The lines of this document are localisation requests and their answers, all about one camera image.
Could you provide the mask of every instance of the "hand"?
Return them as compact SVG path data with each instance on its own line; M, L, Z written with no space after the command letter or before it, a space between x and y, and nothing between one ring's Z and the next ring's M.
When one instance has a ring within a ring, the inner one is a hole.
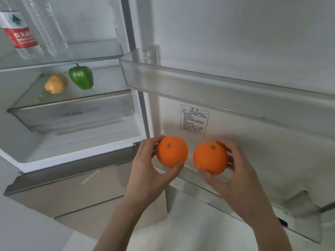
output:
M252 228L262 222L278 223L271 204L259 183L256 171L248 162L241 149L234 143L225 140L217 141L232 153L234 174L228 182L222 182L204 169L199 173L228 203L228 205Z
M124 203L142 212L160 196L184 166L181 162L164 174L153 168L151 160L156 155L157 143L163 138L157 136L143 140L133 160Z

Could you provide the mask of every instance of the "red and white label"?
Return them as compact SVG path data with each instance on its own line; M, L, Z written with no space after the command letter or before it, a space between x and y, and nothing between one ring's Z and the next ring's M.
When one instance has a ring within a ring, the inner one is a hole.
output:
M0 12L0 26L16 48L38 45L19 11Z

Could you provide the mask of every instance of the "plastic bottle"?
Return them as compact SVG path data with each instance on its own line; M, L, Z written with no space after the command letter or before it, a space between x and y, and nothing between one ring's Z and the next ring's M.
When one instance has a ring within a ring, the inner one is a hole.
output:
M48 0L22 0L52 56L71 55Z
M43 57L43 50L31 34L13 0L0 0L0 26L23 59Z

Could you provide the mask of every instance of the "floor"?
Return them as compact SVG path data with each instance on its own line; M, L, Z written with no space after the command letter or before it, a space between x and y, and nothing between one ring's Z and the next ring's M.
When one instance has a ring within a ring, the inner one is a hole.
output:
M172 187L166 197L168 218L134 232L127 251L257 251L253 232L245 223ZM335 250L335 227L324 229L322 245L287 234L294 251ZM92 251L95 244L96 240L74 232L63 251Z

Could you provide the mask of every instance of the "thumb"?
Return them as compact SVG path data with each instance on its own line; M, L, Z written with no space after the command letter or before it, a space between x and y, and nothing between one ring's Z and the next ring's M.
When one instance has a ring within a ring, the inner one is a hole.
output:
M180 162L176 164L170 171L162 174L164 185L169 185L170 182L173 181L174 178L178 176L183 166L184 162Z
M210 185L213 189L215 189L222 197L227 189L227 183L224 183L217 178L215 178L213 175L211 175L206 170L200 168L198 169L198 173L203 177L203 179L207 182L208 185Z

